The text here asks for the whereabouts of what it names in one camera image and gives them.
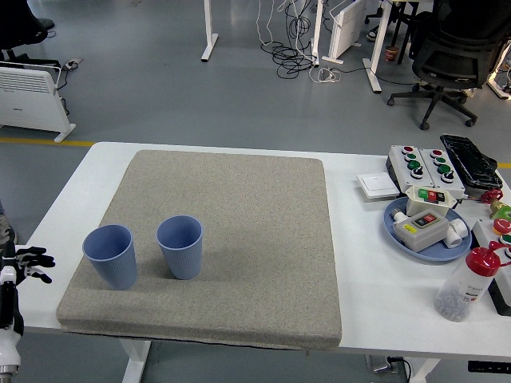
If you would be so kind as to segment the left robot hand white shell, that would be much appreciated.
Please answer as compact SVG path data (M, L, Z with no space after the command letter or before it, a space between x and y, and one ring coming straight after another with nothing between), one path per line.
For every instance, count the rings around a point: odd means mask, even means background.
M16 250L6 246L1 252L1 378L15 375L21 366L17 344L24 331L24 321L18 308L18 284L28 277L44 283L52 279L41 267L54 267L52 256L43 247Z

